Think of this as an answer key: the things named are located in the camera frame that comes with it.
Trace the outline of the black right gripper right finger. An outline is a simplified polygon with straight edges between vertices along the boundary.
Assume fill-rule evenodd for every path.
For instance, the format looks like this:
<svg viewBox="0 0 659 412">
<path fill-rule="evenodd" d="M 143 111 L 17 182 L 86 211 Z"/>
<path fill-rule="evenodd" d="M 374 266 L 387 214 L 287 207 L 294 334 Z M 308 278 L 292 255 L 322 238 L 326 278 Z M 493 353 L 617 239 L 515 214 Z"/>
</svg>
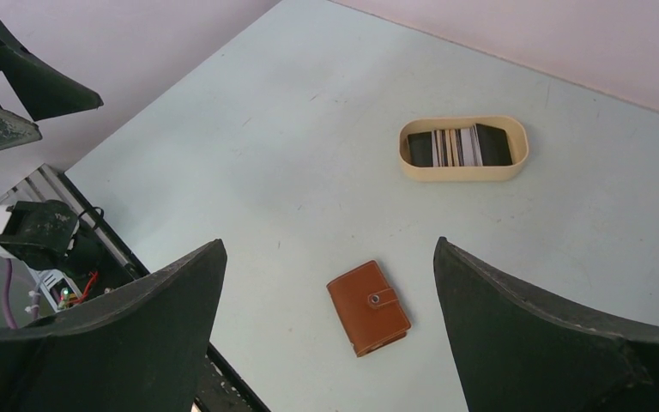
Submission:
<svg viewBox="0 0 659 412">
<path fill-rule="evenodd" d="M 659 411 L 659 326 L 498 270 L 440 238 L 433 270 L 471 411 Z"/>
</svg>

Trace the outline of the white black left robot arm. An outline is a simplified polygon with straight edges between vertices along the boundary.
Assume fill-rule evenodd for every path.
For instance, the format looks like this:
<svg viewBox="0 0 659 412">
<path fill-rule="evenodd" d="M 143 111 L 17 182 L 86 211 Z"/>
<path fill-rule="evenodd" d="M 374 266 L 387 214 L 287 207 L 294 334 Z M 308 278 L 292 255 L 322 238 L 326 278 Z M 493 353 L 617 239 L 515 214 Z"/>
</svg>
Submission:
<svg viewBox="0 0 659 412">
<path fill-rule="evenodd" d="M 33 55 L 0 20 L 0 72 L 28 115 L 0 105 L 0 151 L 37 142 L 38 121 L 96 109 L 100 95 Z M 0 257 L 17 259 L 34 270 L 60 270 L 83 276 L 105 253 L 92 229 L 59 200 L 0 205 Z"/>
</svg>

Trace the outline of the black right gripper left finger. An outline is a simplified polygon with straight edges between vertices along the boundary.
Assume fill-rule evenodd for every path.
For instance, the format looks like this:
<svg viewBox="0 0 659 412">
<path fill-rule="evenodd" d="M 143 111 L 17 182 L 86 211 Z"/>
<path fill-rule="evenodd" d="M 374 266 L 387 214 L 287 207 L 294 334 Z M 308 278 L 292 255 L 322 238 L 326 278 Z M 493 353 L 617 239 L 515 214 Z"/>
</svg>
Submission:
<svg viewBox="0 0 659 412">
<path fill-rule="evenodd" d="M 215 239 L 148 276 L 0 329 L 0 411 L 188 411 L 227 266 Z"/>
</svg>

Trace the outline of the brown leather card holder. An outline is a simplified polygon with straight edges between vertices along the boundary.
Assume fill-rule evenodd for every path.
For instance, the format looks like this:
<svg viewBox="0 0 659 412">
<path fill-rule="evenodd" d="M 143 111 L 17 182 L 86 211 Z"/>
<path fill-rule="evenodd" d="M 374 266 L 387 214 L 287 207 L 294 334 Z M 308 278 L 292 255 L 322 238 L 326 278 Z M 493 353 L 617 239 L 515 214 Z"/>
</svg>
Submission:
<svg viewBox="0 0 659 412">
<path fill-rule="evenodd" d="M 404 338 L 411 329 L 398 293 L 375 260 L 338 276 L 326 288 L 357 357 Z"/>
</svg>

